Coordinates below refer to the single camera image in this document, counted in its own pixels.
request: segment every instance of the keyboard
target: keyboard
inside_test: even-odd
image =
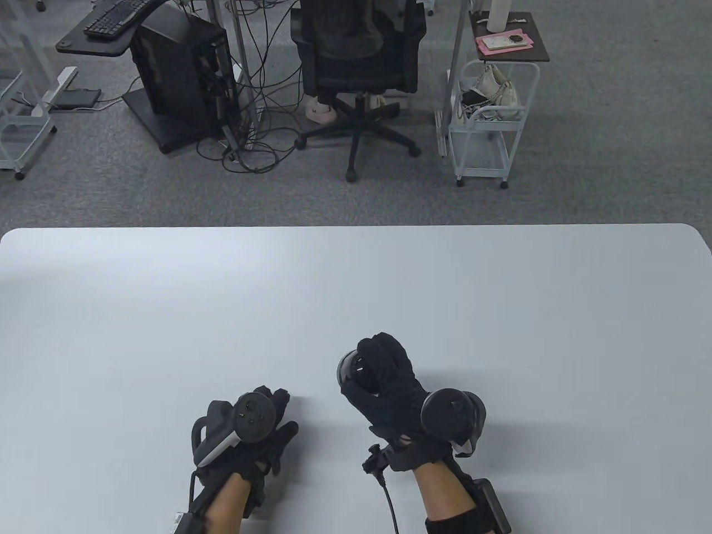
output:
[[[99,15],[84,27],[84,34],[106,41],[115,41],[133,26],[138,17],[152,11],[164,0],[118,0],[109,11]]]

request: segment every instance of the wrist strap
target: wrist strap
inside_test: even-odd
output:
[[[493,522],[487,510],[477,506],[460,515],[442,521],[425,520],[428,534],[487,534],[493,530]]]

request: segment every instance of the person's arm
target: person's arm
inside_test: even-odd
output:
[[[476,507],[475,501],[445,463],[423,464],[413,473],[430,521],[450,519]]]
[[[206,534],[239,534],[250,483],[233,473],[205,513]]]

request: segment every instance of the finger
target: finger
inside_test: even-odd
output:
[[[398,369],[413,373],[413,364],[408,358],[403,345],[395,337],[386,332],[381,332],[376,334],[373,339],[392,356]]]
[[[382,399],[371,395],[354,380],[346,380],[343,383],[341,386],[341,394],[369,421],[378,415],[379,410],[383,406]]]
[[[272,404],[274,404],[274,409],[277,412],[277,418],[274,421],[274,426],[277,426],[279,422],[284,417],[284,411],[287,409],[287,404],[289,403],[290,395],[286,389],[277,389],[272,396]]]
[[[356,350],[373,373],[378,385],[385,386],[396,370],[393,358],[383,346],[368,337],[359,341]]]
[[[272,391],[267,386],[258,387],[257,389],[255,389],[255,393],[261,393],[268,399],[272,398]]]
[[[273,449],[271,452],[267,453],[267,459],[272,466],[273,475],[278,475],[282,470],[281,458],[284,453],[284,449],[287,448],[289,442],[294,439],[294,436],[296,436],[298,432],[299,425],[296,421],[289,421],[274,431],[274,434],[271,437]]]
[[[369,426],[368,429],[379,438],[383,438],[387,441],[398,441],[400,438],[398,432],[388,426]]]

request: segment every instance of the computer tower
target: computer tower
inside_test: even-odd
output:
[[[236,127],[237,85],[223,28],[164,4],[136,30],[131,53],[153,113],[193,131],[182,144],[222,136],[223,125]],[[177,147],[157,141],[162,152]]]

